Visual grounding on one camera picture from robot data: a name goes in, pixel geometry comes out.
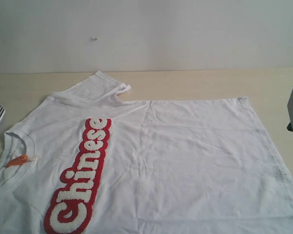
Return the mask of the white t-shirt red lettering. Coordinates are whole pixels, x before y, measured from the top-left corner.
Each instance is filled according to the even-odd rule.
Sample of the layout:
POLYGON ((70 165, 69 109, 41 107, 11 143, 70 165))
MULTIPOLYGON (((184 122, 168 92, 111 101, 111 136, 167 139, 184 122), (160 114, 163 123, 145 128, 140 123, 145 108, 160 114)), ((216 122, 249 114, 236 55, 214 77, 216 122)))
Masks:
POLYGON ((97 72, 5 132, 0 234, 293 234, 293 179, 246 97, 129 89, 97 72))

